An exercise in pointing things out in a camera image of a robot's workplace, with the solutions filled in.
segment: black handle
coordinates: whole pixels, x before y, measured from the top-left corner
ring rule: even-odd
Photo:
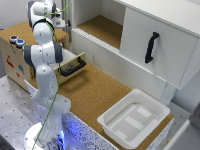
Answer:
[[[67,77],[71,74],[73,74],[74,72],[78,71],[79,69],[83,68],[85,65],[86,65],[86,62],[84,60],[81,59],[81,57],[78,57],[78,62],[80,63],[78,66],[72,68],[72,69],[69,69],[69,70],[66,70],[66,71],[63,71],[61,68],[60,68],[60,74],[64,77]]]
[[[153,45],[154,45],[154,40],[156,38],[158,38],[160,35],[156,32],[153,32],[153,36],[151,37],[149,44],[148,44],[148,48],[147,48],[147,53],[145,56],[145,63],[149,63],[150,61],[153,60],[153,57],[151,57],[151,53],[152,53],[152,49],[153,49]]]

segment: cork countertop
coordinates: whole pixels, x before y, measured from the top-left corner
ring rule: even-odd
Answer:
[[[68,36],[66,32],[60,29],[55,29],[55,33],[58,39]],[[32,28],[29,26],[28,21],[19,23],[17,25],[14,25],[12,27],[0,31],[0,37],[7,42],[10,42],[10,36],[12,35],[17,35],[19,39],[25,40],[26,44],[29,45],[37,44],[33,36]]]
[[[37,88],[35,78],[29,82]],[[81,73],[61,84],[58,90],[58,94],[71,100],[70,111],[72,113],[120,150],[124,150],[124,148],[105,134],[102,126],[97,122],[97,118],[129,92],[131,89],[90,64],[87,64]],[[136,150],[146,149],[172,119],[173,115],[168,115]]]

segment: black drawer handle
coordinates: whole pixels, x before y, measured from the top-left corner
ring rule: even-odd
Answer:
[[[149,45],[147,48],[147,53],[145,56],[145,63],[148,64],[150,61],[153,60],[153,57],[151,56],[152,50],[153,50],[153,45],[154,45],[154,40],[158,38],[160,35],[156,32],[153,32],[153,36],[151,37],[149,41]]]
[[[74,72],[78,71],[79,69],[83,68],[85,65],[86,65],[86,62],[84,60],[81,59],[81,57],[78,57],[77,61],[80,63],[78,66],[72,68],[72,69],[69,69],[69,70],[66,70],[66,71],[63,71],[61,68],[60,68],[60,74],[64,77],[67,77],[71,74],[73,74]]]

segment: cabinet door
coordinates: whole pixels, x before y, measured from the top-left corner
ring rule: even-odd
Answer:
[[[154,40],[153,60],[145,63],[153,32],[158,33],[159,37]],[[193,35],[127,8],[120,54],[179,86],[197,40]]]

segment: white plastic bin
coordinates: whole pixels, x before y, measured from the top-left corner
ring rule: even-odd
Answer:
[[[97,120],[122,147],[135,149],[169,113],[169,108],[135,89]]]

